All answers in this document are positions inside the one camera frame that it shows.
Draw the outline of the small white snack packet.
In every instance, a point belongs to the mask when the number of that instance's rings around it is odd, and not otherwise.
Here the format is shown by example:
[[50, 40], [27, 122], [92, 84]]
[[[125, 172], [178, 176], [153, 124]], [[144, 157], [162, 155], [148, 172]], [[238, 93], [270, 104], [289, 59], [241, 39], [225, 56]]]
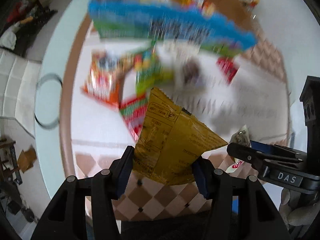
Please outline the small white snack packet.
[[233, 163], [228, 166], [226, 173], [235, 172], [243, 163], [245, 148], [251, 147], [249, 131], [246, 125], [242, 126], [236, 133], [231, 136], [227, 153], [233, 160]]

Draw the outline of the yellow snack packet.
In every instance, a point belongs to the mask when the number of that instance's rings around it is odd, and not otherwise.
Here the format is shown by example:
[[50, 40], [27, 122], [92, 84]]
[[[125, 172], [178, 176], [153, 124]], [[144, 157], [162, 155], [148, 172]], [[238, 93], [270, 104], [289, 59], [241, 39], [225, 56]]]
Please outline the yellow snack packet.
[[204, 152], [226, 145], [219, 135], [154, 87], [135, 145], [133, 169], [164, 185], [192, 183], [191, 164]]

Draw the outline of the red green striped packet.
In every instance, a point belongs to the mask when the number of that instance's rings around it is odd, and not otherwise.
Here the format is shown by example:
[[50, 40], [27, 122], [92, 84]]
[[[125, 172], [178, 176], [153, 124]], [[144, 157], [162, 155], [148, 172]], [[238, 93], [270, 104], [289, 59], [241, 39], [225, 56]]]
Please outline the red green striped packet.
[[119, 112], [135, 142], [140, 137], [147, 107], [148, 98], [146, 94], [129, 98], [120, 104]]

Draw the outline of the orange panda snack bag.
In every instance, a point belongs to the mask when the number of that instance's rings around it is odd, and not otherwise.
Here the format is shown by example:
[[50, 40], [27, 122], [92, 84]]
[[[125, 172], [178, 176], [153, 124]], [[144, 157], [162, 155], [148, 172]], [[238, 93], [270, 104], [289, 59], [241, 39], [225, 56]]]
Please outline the orange panda snack bag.
[[123, 68], [118, 56], [105, 50], [94, 50], [91, 53], [89, 72], [81, 90], [94, 99], [118, 109], [122, 74]]

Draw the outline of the green candy bag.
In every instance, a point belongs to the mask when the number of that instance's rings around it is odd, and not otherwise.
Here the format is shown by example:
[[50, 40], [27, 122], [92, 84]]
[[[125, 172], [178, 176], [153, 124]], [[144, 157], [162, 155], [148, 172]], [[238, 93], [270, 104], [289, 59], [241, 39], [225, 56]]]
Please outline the green candy bag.
[[123, 83], [124, 96], [140, 96], [155, 86], [172, 84], [174, 71], [161, 61], [155, 41], [125, 53], [130, 70]]

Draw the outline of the white chocolate stick packet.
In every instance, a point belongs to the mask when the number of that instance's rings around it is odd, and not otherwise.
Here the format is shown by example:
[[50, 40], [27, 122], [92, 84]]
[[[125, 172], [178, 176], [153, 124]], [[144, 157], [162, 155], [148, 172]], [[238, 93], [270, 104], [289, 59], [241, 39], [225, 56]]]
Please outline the white chocolate stick packet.
[[175, 92], [196, 92], [204, 90], [205, 87], [206, 83], [198, 57], [180, 57], [174, 61]]

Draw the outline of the small red packet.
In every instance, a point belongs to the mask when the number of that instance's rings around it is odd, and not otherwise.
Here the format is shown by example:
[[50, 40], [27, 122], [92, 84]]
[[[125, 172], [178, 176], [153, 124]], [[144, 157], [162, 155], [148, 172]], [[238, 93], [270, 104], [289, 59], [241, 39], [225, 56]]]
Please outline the small red packet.
[[239, 70], [239, 66], [234, 62], [232, 57], [219, 57], [216, 64], [224, 74], [226, 82], [230, 84]]

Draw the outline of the checkered printed table mat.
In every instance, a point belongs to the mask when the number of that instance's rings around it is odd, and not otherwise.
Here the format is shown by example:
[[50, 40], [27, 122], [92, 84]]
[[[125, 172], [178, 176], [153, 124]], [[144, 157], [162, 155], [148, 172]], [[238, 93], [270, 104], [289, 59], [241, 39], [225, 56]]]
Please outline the checkered printed table mat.
[[135, 147], [133, 170], [125, 192], [113, 201], [118, 220], [153, 220], [206, 211], [211, 202], [197, 189], [191, 164], [203, 157], [232, 176], [257, 175], [246, 161], [227, 154], [233, 134], [248, 129], [251, 140], [288, 145], [289, 94], [281, 52], [254, 25], [258, 43], [237, 56], [239, 67], [227, 82], [216, 55], [199, 55], [206, 87], [180, 92], [170, 86], [136, 97], [135, 72], [125, 78], [124, 105], [138, 120], [142, 134], [130, 132], [115, 108], [83, 90], [91, 52], [103, 49], [93, 24], [82, 23], [62, 87], [60, 144], [65, 175], [89, 178]]

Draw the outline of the wooden stool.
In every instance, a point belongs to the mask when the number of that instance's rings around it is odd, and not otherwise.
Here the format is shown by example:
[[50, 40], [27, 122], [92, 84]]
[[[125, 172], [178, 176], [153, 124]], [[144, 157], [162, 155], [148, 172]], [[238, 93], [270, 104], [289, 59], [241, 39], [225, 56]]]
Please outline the wooden stool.
[[23, 183], [20, 168], [17, 164], [16, 141], [8, 137], [1, 137], [1, 190], [22, 205], [22, 198], [18, 186]]

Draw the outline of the near white padded chair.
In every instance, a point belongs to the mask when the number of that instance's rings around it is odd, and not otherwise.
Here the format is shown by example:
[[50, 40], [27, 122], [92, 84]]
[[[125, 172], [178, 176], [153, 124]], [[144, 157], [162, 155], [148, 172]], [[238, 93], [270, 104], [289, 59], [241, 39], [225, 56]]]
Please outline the near white padded chair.
[[36, 85], [41, 64], [1, 49], [1, 118], [14, 119], [34, 136]]

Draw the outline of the cardboard box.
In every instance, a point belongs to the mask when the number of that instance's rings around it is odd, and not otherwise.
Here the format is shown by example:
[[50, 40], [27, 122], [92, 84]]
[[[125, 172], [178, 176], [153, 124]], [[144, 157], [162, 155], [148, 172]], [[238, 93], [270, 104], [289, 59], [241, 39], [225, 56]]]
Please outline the cardboard box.
[[258, 41], [240, 0], [90, 0], [88, 14], [101, 38], [185, 40], [230, 57]]

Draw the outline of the white goose plush toy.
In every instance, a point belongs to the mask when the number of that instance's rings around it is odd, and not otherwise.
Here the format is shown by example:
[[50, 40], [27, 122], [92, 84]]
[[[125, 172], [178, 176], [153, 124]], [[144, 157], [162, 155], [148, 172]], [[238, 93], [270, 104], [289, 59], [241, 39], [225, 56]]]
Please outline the white goose plush toy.
[[16, 33], [27, 23], [33, 20], [33, 16], [29, 16], [21, 21], [16, 22], [12, 26], [10, 26], [1, 36], [0, 38], [0, 46], [3, 48], [7, 48], [10, 50], [14, 50], [16, 45]]

